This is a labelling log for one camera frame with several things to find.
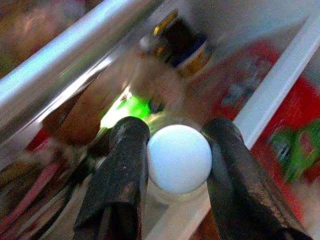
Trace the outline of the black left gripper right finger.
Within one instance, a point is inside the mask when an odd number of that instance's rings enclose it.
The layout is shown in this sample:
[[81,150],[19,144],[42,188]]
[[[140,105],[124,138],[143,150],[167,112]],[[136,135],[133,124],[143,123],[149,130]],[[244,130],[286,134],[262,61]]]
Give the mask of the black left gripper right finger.
[[201,134],[212,151],[207,190],[220,239],[311,239],[232,121],[214,118]]

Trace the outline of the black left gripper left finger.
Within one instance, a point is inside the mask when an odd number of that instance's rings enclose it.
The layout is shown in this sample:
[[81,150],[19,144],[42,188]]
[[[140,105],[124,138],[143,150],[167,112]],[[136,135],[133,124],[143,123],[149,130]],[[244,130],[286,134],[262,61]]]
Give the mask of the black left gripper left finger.
[[111,129],[109,154],[93,175],[74,223],[76,240],[140,240],[148,185],[147,124],[124,117]]

